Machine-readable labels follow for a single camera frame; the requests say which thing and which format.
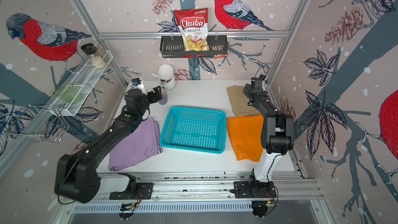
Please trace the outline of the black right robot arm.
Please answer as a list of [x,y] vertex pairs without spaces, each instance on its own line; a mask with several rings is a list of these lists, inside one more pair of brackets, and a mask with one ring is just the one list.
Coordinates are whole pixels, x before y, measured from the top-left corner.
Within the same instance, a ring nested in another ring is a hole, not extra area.
[[294,147],[294,118],[272,104],[263,82],[264,76],[253,77],[243,89],[248,105],[257,109],[264,119],[260,135],[263,152],[249,180],[249,189],[262,191],[273,186],[272,176],[278,162]]

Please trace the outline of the red Chuba chips bag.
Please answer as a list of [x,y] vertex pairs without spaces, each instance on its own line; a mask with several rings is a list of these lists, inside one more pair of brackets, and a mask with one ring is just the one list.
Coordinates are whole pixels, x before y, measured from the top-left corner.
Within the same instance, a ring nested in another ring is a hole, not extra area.
[[175,10],[174,16],[182,35],[185,51],[209,51],[208,8]]

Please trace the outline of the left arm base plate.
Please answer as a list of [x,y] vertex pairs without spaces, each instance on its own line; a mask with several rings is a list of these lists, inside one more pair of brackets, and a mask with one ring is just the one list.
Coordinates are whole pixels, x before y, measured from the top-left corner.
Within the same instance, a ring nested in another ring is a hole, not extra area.
[[154,183],[133,183],[123,192],[112,192],[110,200],[149,200]]

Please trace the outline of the beige pants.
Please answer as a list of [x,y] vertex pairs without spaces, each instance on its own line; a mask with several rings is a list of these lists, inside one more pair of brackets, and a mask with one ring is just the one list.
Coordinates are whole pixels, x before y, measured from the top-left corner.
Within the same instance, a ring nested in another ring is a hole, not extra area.
[[227,88],[232,112],[235,116],[256,116],[260,112],[252,106],[249,106],[247,97],[243,94],[244,86],[231,86]]

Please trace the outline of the orange pants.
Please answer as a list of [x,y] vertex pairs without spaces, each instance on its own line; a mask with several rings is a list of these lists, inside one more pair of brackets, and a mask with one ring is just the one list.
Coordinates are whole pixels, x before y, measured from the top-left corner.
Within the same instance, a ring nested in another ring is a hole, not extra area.
[[261,145],[263,121],[262,115],[227,118],[228,135],[238,161],[260,161],[263,153]]

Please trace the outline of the green glass bowl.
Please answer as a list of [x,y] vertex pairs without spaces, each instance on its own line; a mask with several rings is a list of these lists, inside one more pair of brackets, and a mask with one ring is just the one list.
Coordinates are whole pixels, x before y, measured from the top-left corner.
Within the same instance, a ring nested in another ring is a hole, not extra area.
[[62,101],[70,104],[77,104],[82,99],[78,87],[75,87],[73,84],[70,83],[58,87],[54,91],[54,95],[58,96]]

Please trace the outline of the teal plastic basket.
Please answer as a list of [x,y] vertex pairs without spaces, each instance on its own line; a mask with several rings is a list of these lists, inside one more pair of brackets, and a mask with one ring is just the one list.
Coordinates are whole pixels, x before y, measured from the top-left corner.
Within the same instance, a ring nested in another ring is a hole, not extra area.
[[174,106],[160,138],[162,147],[221,154],[227,139],[227,117],[222,111]]

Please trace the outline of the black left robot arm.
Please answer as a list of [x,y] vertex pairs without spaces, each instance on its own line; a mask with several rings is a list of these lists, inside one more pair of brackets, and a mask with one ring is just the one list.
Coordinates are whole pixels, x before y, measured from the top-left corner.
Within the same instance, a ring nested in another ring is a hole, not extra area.
[[97,195],[101,179],[96,169],[111,150],[133,133],[143,122],[150,104],[162,99],[161,87],[146,94],[130,89],[125,95],[126,105],[113,124],[85,149],[73,155],[63,155],[57,165],[55,194],[80,203],[88,203]]

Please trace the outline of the black lid spice jar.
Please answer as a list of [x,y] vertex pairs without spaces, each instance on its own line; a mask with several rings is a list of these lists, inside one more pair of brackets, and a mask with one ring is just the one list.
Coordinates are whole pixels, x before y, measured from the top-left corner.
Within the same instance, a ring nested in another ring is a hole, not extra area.
[[81,46],[81,50],[89,57],[92,64],[99,64],[101,58],[98,56],[94,44],[85,44]]

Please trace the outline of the purple pants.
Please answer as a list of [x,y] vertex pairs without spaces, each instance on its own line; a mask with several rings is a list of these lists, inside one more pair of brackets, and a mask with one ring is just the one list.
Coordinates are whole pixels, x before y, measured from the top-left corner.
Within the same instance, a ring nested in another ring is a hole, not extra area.
[[156,120],[150,117],[143,121],[110,152],[108,169],[118,172],[161,154],[163,148],[160,145],[160,136],[160,127]]

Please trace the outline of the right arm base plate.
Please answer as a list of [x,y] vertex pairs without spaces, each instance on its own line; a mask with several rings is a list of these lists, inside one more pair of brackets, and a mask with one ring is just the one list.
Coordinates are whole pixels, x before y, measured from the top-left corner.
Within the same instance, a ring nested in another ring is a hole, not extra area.
[[273,182],[235,181],[234,188],[230,190],[237,199],[270,198],[275,199],[277,192]]

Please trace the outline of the small glass spice jar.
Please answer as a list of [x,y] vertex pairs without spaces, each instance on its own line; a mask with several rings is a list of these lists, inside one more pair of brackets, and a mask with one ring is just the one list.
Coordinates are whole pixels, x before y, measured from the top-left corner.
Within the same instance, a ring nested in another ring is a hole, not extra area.
[[108,62],[108,55],[107,55],[107,50],[104,48],[103,45],[96,43],[95,44],[96,52],[97,54],[103,59],[103,61],[106,63]]

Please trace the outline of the white ceramic jar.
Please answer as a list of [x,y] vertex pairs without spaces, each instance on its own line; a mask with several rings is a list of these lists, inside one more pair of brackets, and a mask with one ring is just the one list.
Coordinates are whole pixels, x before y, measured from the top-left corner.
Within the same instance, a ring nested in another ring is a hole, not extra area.
[[163,64],[159,67],[158,79],[166,91],[171,91],[176,87],[174,69],[169,64]]

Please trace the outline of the purple cup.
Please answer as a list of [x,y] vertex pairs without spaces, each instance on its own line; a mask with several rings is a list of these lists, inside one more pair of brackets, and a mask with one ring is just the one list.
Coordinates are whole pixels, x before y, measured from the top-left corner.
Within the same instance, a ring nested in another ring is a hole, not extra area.
[[168,101],[167,91],[164,88],[161,88],[161,93],[162,93],[162,98],[160,100],[158,100],[158,103],[160,105],[165,105]]

